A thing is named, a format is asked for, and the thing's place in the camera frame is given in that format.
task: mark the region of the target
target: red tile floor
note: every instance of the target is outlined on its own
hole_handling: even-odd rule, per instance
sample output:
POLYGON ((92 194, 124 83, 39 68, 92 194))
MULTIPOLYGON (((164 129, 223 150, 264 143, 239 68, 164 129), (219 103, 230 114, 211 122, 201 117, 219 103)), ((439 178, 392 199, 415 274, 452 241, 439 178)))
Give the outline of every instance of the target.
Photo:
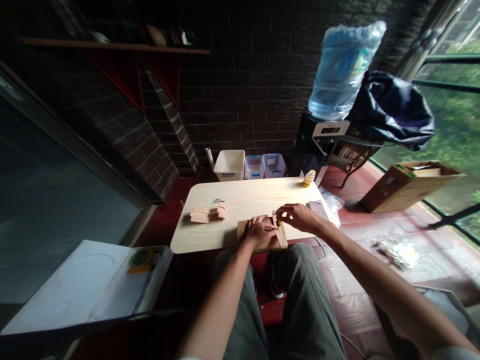
MULTIPOLYGON (((339 186, 345 174, 330 167, 321 185, 345 201, 339 211, 340 229, 359 245, 388 261, 373 249, 382 237, 401 234, 411 241, 420 253, 419 263, 402 272, 391 266, 413 284, 449 289, 455 292, 465 306, 480 303, 480 254, 466 244, 454 231, 443 227, 431 230, 428 224, 437 219, 426 208, 416 204, 405 211, 368 213, 359 203, 362 196, 382 176, 373 165, 367 164, 350 177, 345 188, 339 186)), ((198 183, 216 181, 208 168, 198 177, 178 179, 166 199, 167 205, 155 210, 137 245, 169 245, 190 188, 198 183)), ((324 257, 323 250, 313 238, 290 241, 306 242, 317 257, 324 257)), ((380 353, 376 359, 391 359, 392 350, 385 336, 379 316, 370 297, 332 249, 324 245, 327 259, 320 263, 320 270, 330 292, 340 330, 364 354, 380 353)), ((211 265, 220 250, 175 255, 160 290, 156 310, 170 308, 196 312, 205 298, 210 283, 211 265)), ((254 255, 251 264, 258 287, 258 302, 262 320, 269 338, 275 339, 282 321, 283 300, 271 301, 271 270, 267 254, 254 255)), ((140 356, 160 356, 172 359, 179 347, 193 315, 175 314, 168 317, 151 317, 128 321, 96 336, 83 339, 74 359, 137 359, 140 356)), ((344 342, 349 359, 362 357, 344 342)))

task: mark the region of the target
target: leg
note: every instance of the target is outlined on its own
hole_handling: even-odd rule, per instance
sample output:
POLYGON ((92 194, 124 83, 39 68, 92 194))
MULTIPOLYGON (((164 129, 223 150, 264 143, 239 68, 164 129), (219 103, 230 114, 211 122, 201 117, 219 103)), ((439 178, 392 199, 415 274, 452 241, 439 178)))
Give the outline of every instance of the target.
POLYGON ((286 359, 346 359, 339 325, 312 247, 298 243, 273 254, 286 290, 282 352, 286 359))
MULTIPOLYGON (((212 279, 216 281, 229 264, 235 251, 222 251, 215 259, 212 279)), ((235 323, 228 340, 224 359, 268 359, 267 336, 255 295, 254 271, 248 265, 235 323)))

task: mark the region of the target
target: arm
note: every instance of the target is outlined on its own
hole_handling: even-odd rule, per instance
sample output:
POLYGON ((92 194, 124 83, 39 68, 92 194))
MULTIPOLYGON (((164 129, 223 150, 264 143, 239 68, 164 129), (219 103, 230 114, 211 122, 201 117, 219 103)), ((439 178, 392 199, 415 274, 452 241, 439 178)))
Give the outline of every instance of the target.
POLYGON ((342 259, 373 301, 429 358, 444 347, 480 352, 433 303, 331 222, 301 204, 276 211, 280 221, 322 238, 342 259))
POLYGON ((254 248, 278 233, 262 222, 267 215, 248 222, 248 234, 207 295, 181 345, 177 358, 222 359, 234 326, 240 294, 254 248))

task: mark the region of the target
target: plastic storage box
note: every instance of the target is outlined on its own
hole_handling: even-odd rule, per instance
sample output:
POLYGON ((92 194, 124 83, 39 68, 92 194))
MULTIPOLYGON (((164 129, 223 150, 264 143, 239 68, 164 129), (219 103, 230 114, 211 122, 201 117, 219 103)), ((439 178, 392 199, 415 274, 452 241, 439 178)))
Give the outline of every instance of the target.
POLYGON ((281 154, 263 154, 261 156, 261 166, 267 179, 283 178, 287 170, 281 154))
POLYGON ((218 154, 213 172, 219 181, 244 179, 245 150, 222 150, 218 154))
POLYGON ((245 158, 245 176, 247 180, 264 178, 261 155, 247 156, 245 158))

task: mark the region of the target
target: glue bottle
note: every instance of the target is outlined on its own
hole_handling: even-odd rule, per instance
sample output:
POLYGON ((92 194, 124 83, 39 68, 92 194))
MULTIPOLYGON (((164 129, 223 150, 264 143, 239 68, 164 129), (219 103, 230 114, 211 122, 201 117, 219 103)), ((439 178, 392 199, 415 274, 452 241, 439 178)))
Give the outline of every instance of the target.
POLYGON ((308 188, 315 181, 315 170, 310 170, 302 181, 302 186, 308 188))

